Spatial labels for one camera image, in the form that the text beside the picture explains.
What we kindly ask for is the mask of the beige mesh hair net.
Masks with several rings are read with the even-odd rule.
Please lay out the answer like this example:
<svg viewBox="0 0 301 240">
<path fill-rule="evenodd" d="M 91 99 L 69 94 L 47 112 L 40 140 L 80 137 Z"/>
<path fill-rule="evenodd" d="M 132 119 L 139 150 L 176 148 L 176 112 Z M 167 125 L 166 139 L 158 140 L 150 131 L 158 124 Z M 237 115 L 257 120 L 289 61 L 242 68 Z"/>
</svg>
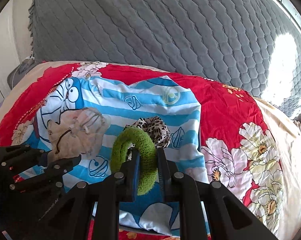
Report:
<svg viewBox="0 0 301 240">
<path fill-rule="evenodd" d="M 47 154 L 47 163 L 78 156 L 93 159 L 99 154 L 110 123 L 110 116 L 93 107 L 67 110 L 57 122 L 49 120 L 47 132 L 52 149 Z"/>
</svg>

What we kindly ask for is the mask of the leopard print scrunchie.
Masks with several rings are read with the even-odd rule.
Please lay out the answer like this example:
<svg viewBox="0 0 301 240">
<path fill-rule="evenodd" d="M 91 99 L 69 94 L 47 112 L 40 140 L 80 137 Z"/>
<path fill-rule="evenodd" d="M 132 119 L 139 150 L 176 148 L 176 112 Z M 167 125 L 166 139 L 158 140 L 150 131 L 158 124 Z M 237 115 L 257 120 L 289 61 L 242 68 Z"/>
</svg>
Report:
<svg viewBox="0 0 301 240">
<path fill-rule="evenodd" d="M 146 132 L 155 144 L 156 148 L 167 148 L 171 143 L 171 133 L 167 125 L 159 116 L 151 118 L 139 118 L 132 125 L 128 127 L 137 127 Z"/>
</svg>

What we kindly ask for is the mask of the red floral bedspread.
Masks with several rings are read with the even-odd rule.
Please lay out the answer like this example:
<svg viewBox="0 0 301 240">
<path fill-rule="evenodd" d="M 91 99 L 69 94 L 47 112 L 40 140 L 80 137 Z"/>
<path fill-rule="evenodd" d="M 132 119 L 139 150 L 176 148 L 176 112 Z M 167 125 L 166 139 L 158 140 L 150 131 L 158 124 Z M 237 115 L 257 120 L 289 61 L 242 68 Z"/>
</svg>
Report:
<svg viewBox="0 0 301 240">
<path fill-rule="evenodd" d="M 132 85 L 167 76 L 190 89 L 201 105 L 199 150 L 209 183 L 221 182 L 273 234 L 282 215 L 283 171 L 275 139 L 256 101 L 245 90 L 207 78 L 164 73 L 104 62 L 54 62 L 42 75 L 29 75 L 6 98 L 0 118 L 0 146 L 12 146 L 18 126 L 32 121 L 45 98 L 70 77 L 94 77 Z"/>
</svg>

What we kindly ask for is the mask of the grey bedside stool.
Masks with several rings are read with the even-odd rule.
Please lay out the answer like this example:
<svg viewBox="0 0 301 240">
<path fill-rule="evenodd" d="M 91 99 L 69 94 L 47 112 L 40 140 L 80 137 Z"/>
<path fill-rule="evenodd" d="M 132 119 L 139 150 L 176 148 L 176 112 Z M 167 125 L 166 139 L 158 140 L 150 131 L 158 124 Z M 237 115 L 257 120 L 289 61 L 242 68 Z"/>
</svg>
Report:
<svg viewBox="0 0 301 240">
<path fill-rule="evenodd" d="M 7 77 L 7 83 L 10 89 L 13 89 L 20 80 L 38 64 L 39 61 L 35 60 L 34 57 L 25 58 Z"/>
</svg>

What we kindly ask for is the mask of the blue striped Doraemon cloth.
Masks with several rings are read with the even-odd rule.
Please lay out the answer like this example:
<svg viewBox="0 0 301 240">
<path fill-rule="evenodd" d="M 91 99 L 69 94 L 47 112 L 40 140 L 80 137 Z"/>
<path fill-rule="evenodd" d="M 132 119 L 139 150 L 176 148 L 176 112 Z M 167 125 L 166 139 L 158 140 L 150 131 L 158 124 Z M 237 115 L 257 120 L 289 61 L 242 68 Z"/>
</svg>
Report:
<svg viewBox="0 0 301 240">
<path fill-rule="evenodd" d="M 193 92 L 167 76 L 132 85 L 94 77 L 70 77 L 44 100 L 34 119 L 18 126 L 13 143 L 45 151 L 22 178 L 42 174 L 48 163 L 81 156 L 64 176 L 67 190 L 79 181 L 93 184 L 111 174 L 111 151 L 129 126 L 143 129 L 180 172 L 206 182 L 199 150 L 201 105 Z"/>
</svg>

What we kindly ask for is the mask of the grey quilted headboard cover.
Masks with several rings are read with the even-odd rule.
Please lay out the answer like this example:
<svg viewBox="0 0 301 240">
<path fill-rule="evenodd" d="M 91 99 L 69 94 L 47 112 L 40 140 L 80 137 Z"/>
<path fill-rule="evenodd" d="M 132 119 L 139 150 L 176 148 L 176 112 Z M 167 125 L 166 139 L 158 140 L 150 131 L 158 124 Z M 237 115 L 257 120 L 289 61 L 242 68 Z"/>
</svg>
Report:
<svg viewBox="0 0 301 240">
<path fill-rule="evenodd" d="M 38 62 L 207 77 L 301 119 L 301 33 L 273 0 L 33 0 L 28 28 Z"/>
</svg>

